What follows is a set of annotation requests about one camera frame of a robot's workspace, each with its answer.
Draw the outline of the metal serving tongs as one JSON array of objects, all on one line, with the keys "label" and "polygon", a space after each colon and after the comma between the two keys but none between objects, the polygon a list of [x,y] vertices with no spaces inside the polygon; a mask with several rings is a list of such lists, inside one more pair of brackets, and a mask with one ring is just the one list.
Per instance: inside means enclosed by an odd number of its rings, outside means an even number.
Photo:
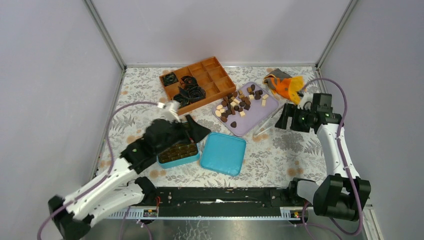
[{"label": "metal serving tongs", "polygon": [[264,134],[266,131],[268,131],[272,126],[269,126],[269,123],[274,118],[276,114],[278,114],[283,109],[283,106],[279,107],[277,110],[275,110],[272,115],[261,125],[258,127],[258,129],[252,134],[253,137],[257,137],[259,135]]}]

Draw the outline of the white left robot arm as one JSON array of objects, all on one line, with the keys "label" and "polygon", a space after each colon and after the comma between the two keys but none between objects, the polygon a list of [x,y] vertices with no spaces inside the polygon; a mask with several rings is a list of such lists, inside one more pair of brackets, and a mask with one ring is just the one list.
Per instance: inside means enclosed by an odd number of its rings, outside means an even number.
[{"label": "white left robot arm", "polygon": [[65,240],[80,240],[98,222],[131,205],[155,200],[156,188],[140,173],[176,144],[197,144],[211,133],[187,114],[186,122],[155,119],[111,164],[74,193],[48,201],[51,219]]}]

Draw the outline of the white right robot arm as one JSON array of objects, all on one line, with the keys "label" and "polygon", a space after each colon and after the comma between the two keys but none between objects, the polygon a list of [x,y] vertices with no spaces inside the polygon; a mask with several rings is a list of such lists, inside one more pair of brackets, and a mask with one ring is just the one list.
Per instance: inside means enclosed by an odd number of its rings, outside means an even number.
[{"label": "white right robot arm", "polygon": [[312,203],[318,216],[356,222],[371,193],[371,184],[361,179],[350,158],[345,141],[342,115],[333,112],[332,95],[305,95],[302,107],[285,103],[275,127],[316,134],[326,163],[327,177],[321,184],[294,178],[287,191],[287,201],[299,206]]}]

